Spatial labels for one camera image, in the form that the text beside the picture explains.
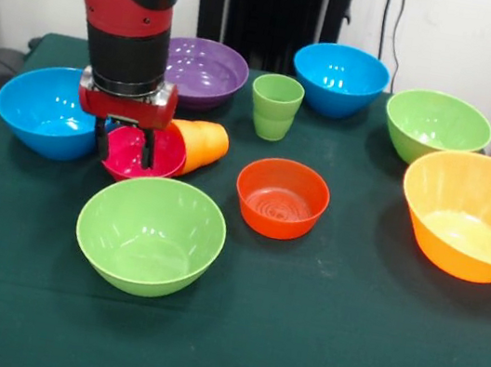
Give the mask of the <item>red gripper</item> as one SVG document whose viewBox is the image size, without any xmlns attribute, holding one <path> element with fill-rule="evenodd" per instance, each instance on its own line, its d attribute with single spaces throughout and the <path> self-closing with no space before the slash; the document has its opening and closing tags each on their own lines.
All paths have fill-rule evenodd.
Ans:
<svg viewBox="0 0 491 367">
<path fill-rule="evenodd" d="M 109 139 L 106 119 L 126 122 L 143 128 L 144 144 L 141 168 L 153 167 L 154 129 L 166 129 L 177 108 L 178 88 L 163 82 L 147 96 L 118 96 L 96 85 L 92 68 L 83 69 L 79 83 L 79 102 L 82 110 L 96 116 L 95 138 L 101 161 L 109 157 Z"/>
</svg>

